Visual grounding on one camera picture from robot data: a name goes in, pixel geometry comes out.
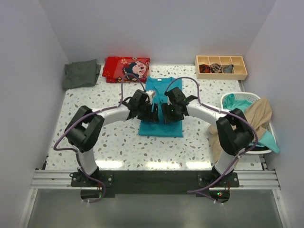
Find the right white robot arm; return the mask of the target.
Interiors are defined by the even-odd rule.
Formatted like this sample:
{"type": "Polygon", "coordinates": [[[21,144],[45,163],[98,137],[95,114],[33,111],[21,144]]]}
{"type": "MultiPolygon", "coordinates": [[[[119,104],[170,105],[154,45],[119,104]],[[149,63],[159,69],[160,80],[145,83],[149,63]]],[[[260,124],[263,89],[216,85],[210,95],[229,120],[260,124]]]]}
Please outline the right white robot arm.
{"type": "Polygon", "coordinates": [[[228,173],[233,171],[239,152],[248,148],[253,141],[254,128],[239,109],[221,110],[212,105],[202,104],[194,95],[186,97],[178,87],[164,92],[164,95],[168,98],[161,106],[165,124],[191,116],[216,127],[221,154],[212,167],[211,180],[214,185],[223,186],[228,182],[228,173]]]}

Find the beige t shirt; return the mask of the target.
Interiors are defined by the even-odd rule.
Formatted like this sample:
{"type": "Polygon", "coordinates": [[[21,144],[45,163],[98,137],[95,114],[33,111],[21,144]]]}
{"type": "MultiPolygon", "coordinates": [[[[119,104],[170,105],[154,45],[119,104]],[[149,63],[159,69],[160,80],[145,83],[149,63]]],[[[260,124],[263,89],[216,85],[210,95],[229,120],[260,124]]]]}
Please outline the beige t shirt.
{"type": "Polygon", "coordinates": [[[272,109],[266,98],[261,98],[251,103],[246,100],[236,101],[233,95],[230,94],[225,98],[223,107],[229,110],[238,108],[243,111],[247,121],[254,127],[258,135],[258,144],[253,149],[254,151],[269,149],[276,153],[280,152],[274,136],[266,129],[272,116],[272,109]]]}

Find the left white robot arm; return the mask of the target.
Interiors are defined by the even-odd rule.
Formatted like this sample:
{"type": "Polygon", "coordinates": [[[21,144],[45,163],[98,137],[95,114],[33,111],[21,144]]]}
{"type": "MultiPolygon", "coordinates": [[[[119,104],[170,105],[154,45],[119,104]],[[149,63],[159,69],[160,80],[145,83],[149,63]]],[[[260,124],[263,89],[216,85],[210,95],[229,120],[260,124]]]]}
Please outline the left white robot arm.
{"type": "Polygon", "coordinates": [[[158,105],[153,103],[156,92],[136,90],[133,96],[122,100],[119,105],[93,111],[87,106],[79,108],[65,129],[65,137],[76,148],[76,160],[82,174],[82,182],[94,186],[98,180],[99,167],[95,162],[94,150],[103,126],[118,121],[138,118],[157,123],[158,105]]]}

